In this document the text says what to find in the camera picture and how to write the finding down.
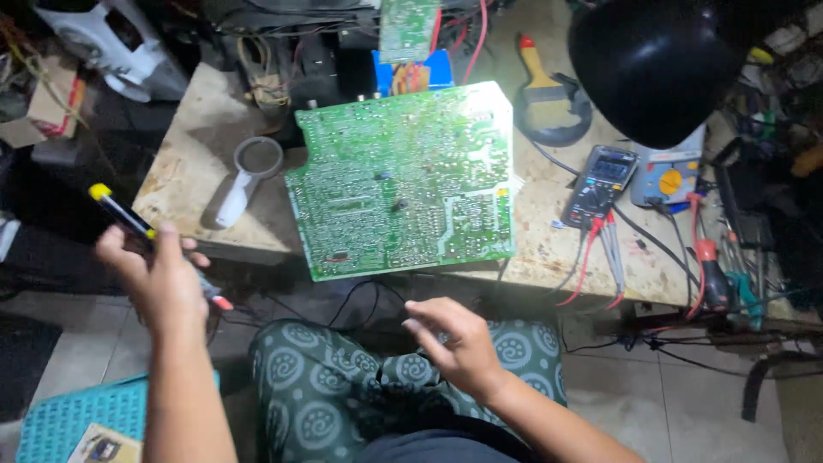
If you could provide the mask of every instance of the magnifying glass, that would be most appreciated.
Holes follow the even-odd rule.
[[[283,148],[269,137],[251,137],[235,149],[237,177],[217,211],[215,222],[231,227],[246,210],[260,180],[280,173],[283,167]]]

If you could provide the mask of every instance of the hand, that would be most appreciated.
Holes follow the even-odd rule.
[[[202,336],[208,303],[194,268],[183,257],[177,230],[164,224],[155,242],[156,254],[151,268],[141,255],[123,248],[126,233],[116,226],[103,233],[97,241],[96,252],[103,263],[117,271],[152,336]],[[182,243],[190,250],[196,245],[192,239],[184,239]],[[209,265],[208,258],[202,254],[192,253],[189,258],[201,267]]]
[[[440,373],[461,391],[485,404],[512,376],[500,366],[486,321],[448,297],[406,302],[403,322]],[[441,344],[439,332],[449,335]]]

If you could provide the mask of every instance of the cardboard box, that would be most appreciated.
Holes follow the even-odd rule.
[[[50,138],[71,138],[77,120],[49,94],[46,85],[70,108],[79,110],[86,83],[77,78],[77,59],[55,43],[43,58],[48,83],[37,82],[25,117],[0,124],[0,138],[14,148],[27,147]]]

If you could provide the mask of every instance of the circuit board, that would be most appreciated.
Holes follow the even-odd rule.
[[[295,112],[286,173],[314,281],[511,257],[512,107],[495,82]]]
[[[380,7],[380,62],[425,61],[440,0],[383,0]]]

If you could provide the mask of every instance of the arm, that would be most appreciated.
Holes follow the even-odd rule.
[[[98,241],[97,254],[117,270],[151,334],[143,461],[235,463],[203,333],[208,304],[183,257],[177,231],[161,228],[151,268],[140,255],[123,249],[125,237],[111,227]],[[184,240],[184,246],[193,248],[193,241]],[[203,255],[194,253],[190,259],[208,265]]]
[[[486,321],[442,297],[409,301],[403,325],[443,376],[508,424],[547,459],[563,463],[642,462],[636,453],[585,419],[535,391],[500,366]],[[432,330],[449,333],[441,344]]]

